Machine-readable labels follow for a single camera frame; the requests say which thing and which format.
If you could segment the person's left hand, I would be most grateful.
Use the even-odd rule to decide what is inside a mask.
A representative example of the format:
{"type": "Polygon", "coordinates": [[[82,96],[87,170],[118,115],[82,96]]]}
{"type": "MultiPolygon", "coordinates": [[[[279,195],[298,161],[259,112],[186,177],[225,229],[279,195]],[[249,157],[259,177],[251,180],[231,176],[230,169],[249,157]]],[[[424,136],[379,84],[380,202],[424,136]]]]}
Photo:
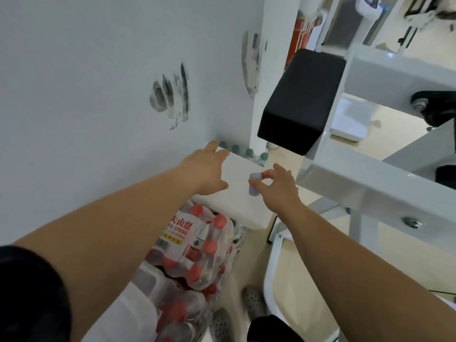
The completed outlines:
{"type": "Polygon", "coordinates": [[[185,191],[189,195],[216,193],[210,192],[210,182],[222,179],[222,166],[229,154],[227,150],[219,149],[218,141],[211,141],[203,149],[188,155],[176,168],[185,191]]]}

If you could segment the person's left forearm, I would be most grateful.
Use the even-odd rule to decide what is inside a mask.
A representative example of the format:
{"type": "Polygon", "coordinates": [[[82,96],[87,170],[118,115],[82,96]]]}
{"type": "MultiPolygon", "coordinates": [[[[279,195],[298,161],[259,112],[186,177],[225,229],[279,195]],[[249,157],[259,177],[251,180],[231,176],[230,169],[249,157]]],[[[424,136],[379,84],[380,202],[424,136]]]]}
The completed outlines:
{"type": "Polygon", "coordinates": [[[79,342],[124,291],[155,240],[197,192],[189,165],[103,197],[14,242],[46,260],[63,281],[79,342]]]}

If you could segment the grey perforated clog shoe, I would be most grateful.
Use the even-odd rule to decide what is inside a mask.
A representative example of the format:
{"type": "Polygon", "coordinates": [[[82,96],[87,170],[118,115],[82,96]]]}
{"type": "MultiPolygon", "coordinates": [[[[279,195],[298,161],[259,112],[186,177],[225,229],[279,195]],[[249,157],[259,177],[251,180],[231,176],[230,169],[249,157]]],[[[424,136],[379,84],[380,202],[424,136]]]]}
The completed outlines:
{"type": "Polygon", "coordinates": [[[226,309],[220,308],[214,312],[209,333],[212,342],[235,342],[231,317],[226,309]]]}
{"type": "Polygon", "coordinates": [[[241,299],[250,321],[268,315],[267,305],[261,290],[254,285],[242,289],[241,299]]]}

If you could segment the black padded machine cushion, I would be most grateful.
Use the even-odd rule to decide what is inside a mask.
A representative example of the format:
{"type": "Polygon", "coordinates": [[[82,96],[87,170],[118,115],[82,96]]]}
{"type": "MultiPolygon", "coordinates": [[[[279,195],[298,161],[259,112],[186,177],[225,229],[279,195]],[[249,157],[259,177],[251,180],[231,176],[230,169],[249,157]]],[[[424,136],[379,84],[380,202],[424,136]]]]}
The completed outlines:
{"type": "Polygon", "coordinates": [[[346,63],[325,52],[297,51],[264,108],[258,137],[306,155],[323,133],[346,63]]]}

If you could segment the person's right hand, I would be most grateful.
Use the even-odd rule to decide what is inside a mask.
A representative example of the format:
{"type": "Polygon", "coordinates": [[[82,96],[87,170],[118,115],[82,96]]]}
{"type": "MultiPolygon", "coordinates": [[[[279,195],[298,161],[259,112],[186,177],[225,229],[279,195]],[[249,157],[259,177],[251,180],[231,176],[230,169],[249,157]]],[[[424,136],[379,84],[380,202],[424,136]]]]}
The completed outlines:
{"type": "Polygon", "coordinates": [[[280,217],[301,206],[298,189],[291,171],[274,163],[271,169],[261,173],[261,178],[251,177],[249,180],[262,180],[271,185],[271,195],[263,197],[266,207],[280,217]]]}

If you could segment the person's black sleeve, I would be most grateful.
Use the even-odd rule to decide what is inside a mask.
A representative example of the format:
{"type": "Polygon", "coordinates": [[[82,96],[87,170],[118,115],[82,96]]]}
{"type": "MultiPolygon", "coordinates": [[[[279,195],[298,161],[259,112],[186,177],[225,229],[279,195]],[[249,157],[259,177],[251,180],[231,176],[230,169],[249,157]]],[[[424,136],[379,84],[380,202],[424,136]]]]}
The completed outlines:
{"type": "Polygon", "coordinates": [[[0,247],[0,342],[69,342],[71,308],[65,285],[41,256],[0,247]]]}

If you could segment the person's right forearm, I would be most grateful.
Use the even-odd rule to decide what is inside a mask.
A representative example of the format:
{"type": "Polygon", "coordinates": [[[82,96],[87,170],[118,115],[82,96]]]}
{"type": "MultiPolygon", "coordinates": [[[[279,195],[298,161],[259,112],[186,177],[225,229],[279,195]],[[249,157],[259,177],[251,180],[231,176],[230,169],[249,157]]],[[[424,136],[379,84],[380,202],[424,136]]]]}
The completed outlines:
{"type": "Polygon", "coordinates": [[[275,208],[349,342],[456,342],[456,311],[300,201],[275,208]]]}

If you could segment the red-capped water bottle pack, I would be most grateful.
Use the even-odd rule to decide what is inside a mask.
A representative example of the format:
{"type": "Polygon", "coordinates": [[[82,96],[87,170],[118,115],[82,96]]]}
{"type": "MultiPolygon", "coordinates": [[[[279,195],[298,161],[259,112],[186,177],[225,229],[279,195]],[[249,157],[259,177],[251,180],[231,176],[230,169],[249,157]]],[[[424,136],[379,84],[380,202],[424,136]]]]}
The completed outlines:
{"type": "Polygon", "coordinates": [[[145,257],[171,278],[183,278],[193,290],[218,289],[234,255],[235,227],[225,215],[188,200],[175,213],[145,257]]]}
{"type": "Polygon", "coordinates": [[[219,289],[215,283],[202,291],[169,289],[158,302],[153,342],[200,342],[213,316],[219,289]]]}

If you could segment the white and blue device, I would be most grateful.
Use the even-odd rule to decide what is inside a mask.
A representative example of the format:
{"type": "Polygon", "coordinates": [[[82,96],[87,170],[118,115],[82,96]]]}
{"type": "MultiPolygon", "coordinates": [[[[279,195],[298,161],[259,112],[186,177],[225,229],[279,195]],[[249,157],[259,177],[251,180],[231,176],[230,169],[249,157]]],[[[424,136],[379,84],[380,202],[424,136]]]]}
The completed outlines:
{"type": "Polygon", "coordinates": [[[356,11],[370,21],[376,21],[380,16],[386,13],[389,8],[382,0],[356,0],[356,11]]]}

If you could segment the white cardboard box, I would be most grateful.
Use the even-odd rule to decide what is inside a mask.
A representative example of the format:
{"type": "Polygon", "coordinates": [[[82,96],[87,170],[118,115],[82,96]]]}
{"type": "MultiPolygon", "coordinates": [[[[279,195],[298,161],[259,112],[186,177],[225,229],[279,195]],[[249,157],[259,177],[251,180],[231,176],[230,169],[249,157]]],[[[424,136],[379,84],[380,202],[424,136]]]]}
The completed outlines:
{"type": "Polygon", "coordinates": [[[249,229],[267,229],[273,212],[265,206],[261,196],[251,196],[248,192],[250,174],[264,170],[264,167],[230,152],[223,162],[221,175],[222,180],[229,184],[228,189],[212,195],[194,195],[191,201],[223,214],[249,229]]]}

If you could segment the white metal machine frame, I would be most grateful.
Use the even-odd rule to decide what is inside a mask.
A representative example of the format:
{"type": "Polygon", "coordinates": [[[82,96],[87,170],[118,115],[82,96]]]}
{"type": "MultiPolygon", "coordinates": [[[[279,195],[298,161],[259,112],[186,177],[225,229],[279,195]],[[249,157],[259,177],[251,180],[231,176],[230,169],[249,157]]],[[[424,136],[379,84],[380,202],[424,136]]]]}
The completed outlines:
{"type": "Polygon", "coordinates": [[[297,183],[334,201],[335,207],[350,208],[360,217],[384,223],[456,255],[456,118],[431,127],[432,131],[382,161],[333,140],[330,132],[344,93],[424,120],[411,107],[413,94],[456,91],[456,71],[403,55],[422,27],[453,12],[439,8],[442,0],[413,0],[404,19],[414,17],[418,22],[408,25],[410,30],[399,41],[399,50],[389,53],[373,45],[405,1],[397,0],[382,17],[380,29],[369,45],[363,45],[363,41],[376,21],[365,18],[340,54],[322,49],[339,7],[339,0],[333,1],[329,23],[323,25],[313,51],[342,57],[347,63],[323,133],[305,155],[308,161],[300,169],[297,183]],[[411,229],[402,223],[403,217],[418,219],[424,226],[411,229]]]}

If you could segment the black caster wheel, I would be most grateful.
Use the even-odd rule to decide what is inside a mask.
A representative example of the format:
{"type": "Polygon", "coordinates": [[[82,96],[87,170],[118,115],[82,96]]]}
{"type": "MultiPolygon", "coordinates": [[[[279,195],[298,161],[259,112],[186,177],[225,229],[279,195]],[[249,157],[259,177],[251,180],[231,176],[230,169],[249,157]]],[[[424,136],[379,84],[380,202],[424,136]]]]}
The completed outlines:
{"type": "Polygon", "coordinates": [[[433,128],[456,118],[456,91],[419,91],[412,95],[410,104],[433,128]]]}

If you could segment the orange sign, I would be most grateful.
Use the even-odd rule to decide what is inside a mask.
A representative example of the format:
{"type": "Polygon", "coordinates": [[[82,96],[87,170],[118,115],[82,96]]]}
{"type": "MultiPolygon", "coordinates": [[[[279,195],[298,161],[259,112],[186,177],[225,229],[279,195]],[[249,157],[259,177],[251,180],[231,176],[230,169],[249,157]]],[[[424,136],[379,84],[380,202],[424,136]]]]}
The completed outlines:
{"type": "Polygon", "coordinates": [[[302,11],[298,11],[285,61],[285,69],[288,68],[294,54],[300,49],[306,48],[313,28],[320,23],[319,15],[314,15],[307,19],[302,11]]]}

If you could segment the person's black shorts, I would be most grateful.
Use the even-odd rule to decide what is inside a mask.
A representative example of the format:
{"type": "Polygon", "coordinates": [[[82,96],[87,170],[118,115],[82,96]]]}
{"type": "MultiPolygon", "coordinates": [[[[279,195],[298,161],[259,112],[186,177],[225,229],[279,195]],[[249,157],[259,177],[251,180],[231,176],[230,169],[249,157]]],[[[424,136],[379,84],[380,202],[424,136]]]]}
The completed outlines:
{"type": "Polygon", "coordinates": [[[247,342],[305,342],[298,333],[275,315],[253,319],[247,333],[247,342]]]}

